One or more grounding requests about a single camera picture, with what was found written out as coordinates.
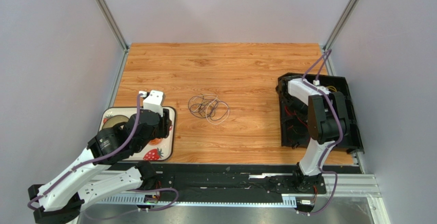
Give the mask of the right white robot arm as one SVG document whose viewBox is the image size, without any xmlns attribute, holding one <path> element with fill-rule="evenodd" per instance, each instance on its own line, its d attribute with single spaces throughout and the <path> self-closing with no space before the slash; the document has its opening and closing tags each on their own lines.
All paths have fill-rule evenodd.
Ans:
<svg viewBox="0 0 437 224">
<path fill-rule="evenodd" d="M 327 156 L 350 130 L 344 95 L 304 78 L 288 81 L 287 92 L 307 106 L 310 142 L 299 162 L 300 171 L 305 176 L 321 174 Z"/>
</svg>

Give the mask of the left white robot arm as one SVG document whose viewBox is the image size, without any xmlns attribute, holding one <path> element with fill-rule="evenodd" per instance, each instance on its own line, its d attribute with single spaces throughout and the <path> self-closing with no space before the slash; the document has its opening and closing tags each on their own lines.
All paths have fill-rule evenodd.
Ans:
<svg viewBox="0 0 437 224">
<path fill-rule="evenodd" d="M 95 203 L 124 191 L 149 191 L 158 186 L 151 162 L 162 150 L 148 152 L 149 157 L 124 172 L 92 182 L 100 173 L 118 162 L 140 153 L 153 140 L 173 138 L 176 112 L 164 107 L 162 115 L 140 109 L 126 115 L 105 117 L 100 131 L 79 157 L 55 179 L 28 189 L 28 207 L 33 208 L 35 223 L 68 223 Z"/>
</svg>

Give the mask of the black compartment organizer bin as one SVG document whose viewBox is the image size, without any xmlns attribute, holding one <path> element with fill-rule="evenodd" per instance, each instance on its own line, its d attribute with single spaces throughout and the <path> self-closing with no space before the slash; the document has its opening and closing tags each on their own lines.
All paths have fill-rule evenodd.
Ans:
<svg viewBox="0 0 437 224">
<path fill-rule="evenodd" d="M 288 94 L 288 81 L 301 77 L 302 75 L 298 73 L 286 73 L 278 77 L 275 88 L 280 105 L 281 145 L 293 149 L 306 148 L 310 139 L 306 128 L 308 107 L 302 101 Z M 339 76 L 320 75 L 319 81 L 321 85 L 334 87 L 335 90 L 344 95 L 348 118 L 351 122 L 349 133 L 334 149 L 346 151 L 348 154 L 363 152 L 364 147 L 346 79 Z"/>
</svg>

